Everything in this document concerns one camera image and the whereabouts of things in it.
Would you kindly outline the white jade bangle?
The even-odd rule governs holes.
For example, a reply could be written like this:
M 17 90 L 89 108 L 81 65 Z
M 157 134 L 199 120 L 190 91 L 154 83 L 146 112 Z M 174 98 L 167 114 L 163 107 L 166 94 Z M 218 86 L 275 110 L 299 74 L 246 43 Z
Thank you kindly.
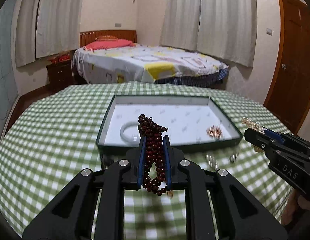
M 120 138 L 127 145 L 136 146 L 140 142 L 140 133 L 138 130 L 139 123 L 135 121 L 129 121 L 124 123 L 120 129 Z

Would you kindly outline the silver crystal jewelry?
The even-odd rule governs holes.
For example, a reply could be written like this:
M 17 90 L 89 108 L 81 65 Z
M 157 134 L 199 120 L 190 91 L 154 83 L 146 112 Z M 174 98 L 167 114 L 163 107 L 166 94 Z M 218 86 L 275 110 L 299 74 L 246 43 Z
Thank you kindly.
M 237 158 L 238 158 L 238 153 L 234 152 L 229 156 L 229 162 L 233 164 L 237 161 Z M 208 166 L 212 168 L 214 171 L 217 171 L 219 169 L 218 162 L 216 161 L 216 158 L 213 155 L 206 154 L 206 160 L 207 160 Z

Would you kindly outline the rose gold flower jewelry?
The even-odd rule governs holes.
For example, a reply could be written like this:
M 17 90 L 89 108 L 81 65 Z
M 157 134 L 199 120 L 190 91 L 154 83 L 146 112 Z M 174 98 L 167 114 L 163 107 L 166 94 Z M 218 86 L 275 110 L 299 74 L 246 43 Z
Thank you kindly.
M 223 137 L 223 131 L 220 126 L 211 126 L 207 129 L 207 135 L 211 138 L 220 140 Z

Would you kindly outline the brown wooden door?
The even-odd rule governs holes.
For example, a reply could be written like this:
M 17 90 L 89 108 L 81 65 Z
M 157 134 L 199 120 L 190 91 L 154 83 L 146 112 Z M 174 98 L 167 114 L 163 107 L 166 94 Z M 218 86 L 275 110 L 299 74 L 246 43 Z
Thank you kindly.
M 293 134 L 310 110 L 310 9 L 300 0 L 279 0 L 280 42 L 264 102 Z

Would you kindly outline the green white-lined tray box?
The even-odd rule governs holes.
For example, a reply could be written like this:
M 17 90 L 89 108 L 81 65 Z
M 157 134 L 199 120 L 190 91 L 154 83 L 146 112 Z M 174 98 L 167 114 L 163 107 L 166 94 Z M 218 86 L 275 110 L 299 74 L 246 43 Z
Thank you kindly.
M 127 145 L 120 138 L 121 126 L 138 122 L 144 114 L 155 123 L 166 127 L 163 135 L 170 145 L 184 153 L 197 153 L 233 147 L 243 138 L 240 130 L 225 111 L 211 97 L 177 95 L 115 95 L 99 129 L 96 144 L 101 153 L 124 155 L 136 146 Z M 220 140 L 207 135 L 211 126 L 220 126 Z

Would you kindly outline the green checkered tablecloth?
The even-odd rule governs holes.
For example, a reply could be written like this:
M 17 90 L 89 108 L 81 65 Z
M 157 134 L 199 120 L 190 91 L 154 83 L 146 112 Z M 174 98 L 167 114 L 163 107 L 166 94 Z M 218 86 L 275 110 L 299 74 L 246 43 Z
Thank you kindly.
M 242 117 L 277 132 L 289 132 L 261 104 L 225 90 L 139 82 L 70 86 L 33 103 L 0 142 L 0 212 L 18 237 L 82 169 L 101 169 L 95 141 L 117 94 L 211 97 L 242 133 L 246 129 Z M 262 153 L 242 140 L 234 150 L 186 158 L 209 169 L 208 154 L 280 220 L 292 187 L 268 169 L 269 161 Z M 184 191 L 173 197 L 126 191 L 124 204 L 124 239 L 186 239 Z

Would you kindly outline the bed with patterned sheet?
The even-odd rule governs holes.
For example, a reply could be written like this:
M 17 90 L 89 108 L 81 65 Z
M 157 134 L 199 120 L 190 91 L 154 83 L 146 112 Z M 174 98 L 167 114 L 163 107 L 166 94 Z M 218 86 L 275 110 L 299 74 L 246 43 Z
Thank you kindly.
M 79 48 L 72 66 L 88 84 L 138 81 L 207 88 L 229 72 L 227 64 L 208 55 L 141 44 L 101 50 Z

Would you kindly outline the dark wooden nightstand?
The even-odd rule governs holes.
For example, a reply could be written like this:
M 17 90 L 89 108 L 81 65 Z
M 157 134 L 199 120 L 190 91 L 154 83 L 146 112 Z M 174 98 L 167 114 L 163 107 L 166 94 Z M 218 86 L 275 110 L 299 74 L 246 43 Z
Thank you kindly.
M 74 84 L 70 60 L 49 64 L 46 68 L 51 90 L 57 92 Z

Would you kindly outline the red pillow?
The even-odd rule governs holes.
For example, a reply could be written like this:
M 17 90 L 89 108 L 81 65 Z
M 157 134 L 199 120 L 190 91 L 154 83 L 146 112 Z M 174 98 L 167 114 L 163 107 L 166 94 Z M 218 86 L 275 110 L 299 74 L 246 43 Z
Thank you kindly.
M 116 41 L 94 41 L 90 44 L 83 46 L 84 50 L 102 50 L 102 49 L 112 49 L 112 48 L 122 48 L 122 47 L 135 47 L 136 44 L 130 40 L 118 39 Z

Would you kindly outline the wooden headboard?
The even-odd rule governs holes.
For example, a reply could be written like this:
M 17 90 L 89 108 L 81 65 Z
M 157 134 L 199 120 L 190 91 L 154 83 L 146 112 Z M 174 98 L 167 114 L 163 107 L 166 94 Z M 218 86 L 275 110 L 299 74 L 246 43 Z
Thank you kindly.
M 136 30 L 94 30 L 84 31 L 79 34 L 79 45 L 80 47 L 94 42 L 99 36 L 114 36 L 118 39 L 130 40 L 133 43 L 137 43 Z

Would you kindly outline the red items on nightstand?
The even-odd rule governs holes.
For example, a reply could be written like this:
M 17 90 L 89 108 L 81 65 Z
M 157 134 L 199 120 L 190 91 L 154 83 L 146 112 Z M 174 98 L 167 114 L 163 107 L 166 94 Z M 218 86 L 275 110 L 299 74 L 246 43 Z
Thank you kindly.
M 71 60 L 70 51 L 62 51 L 58 55 L 48 59 L 51 64 L 58 64 L 69 60 Z

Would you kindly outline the right white curtain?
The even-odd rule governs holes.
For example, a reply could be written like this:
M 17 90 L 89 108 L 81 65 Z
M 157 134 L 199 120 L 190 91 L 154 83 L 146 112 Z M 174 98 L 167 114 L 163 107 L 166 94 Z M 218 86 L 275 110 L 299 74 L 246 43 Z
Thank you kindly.
M 256 0 L 167 0 L 160 44 L 252 67 Z

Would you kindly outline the white curtain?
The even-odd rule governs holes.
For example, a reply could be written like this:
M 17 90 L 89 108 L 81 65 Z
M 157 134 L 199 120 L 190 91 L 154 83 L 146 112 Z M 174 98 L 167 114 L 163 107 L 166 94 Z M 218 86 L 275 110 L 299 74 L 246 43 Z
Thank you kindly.
M 16 24 L 15 63 L 79 47 L 82 0 L 21 0 Z
M 167 0 L 160 44 L 252 67 L 256 0 Z

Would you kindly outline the left white curtain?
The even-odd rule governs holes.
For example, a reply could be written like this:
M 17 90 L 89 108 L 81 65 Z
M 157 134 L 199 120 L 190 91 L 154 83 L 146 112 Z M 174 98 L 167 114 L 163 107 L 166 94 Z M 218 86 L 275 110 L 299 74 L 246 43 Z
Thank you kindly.
M 79 47 L 82 0 L 21 0 L 16 24 L 15 63 Z

